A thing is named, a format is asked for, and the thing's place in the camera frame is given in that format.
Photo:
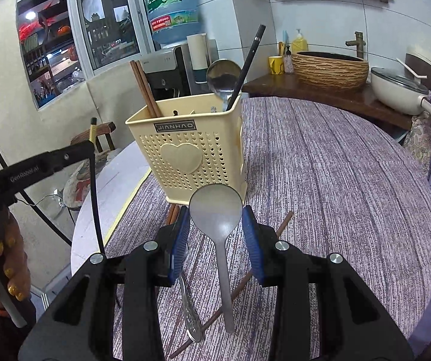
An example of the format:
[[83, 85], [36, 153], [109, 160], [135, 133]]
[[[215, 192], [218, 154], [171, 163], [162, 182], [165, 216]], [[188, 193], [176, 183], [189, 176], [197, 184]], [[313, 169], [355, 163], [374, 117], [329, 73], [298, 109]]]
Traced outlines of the left hand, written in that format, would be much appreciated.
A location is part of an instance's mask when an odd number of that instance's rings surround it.
[[[30, 270], [27, 264], [24, 240], [13, 214], [8, 211], [3, 221], [4, 238], [0, 239], [1, 282], [6, 291], [18, 301], [30, 297]], [[4, 307], [0, 301], [0, 310]]]

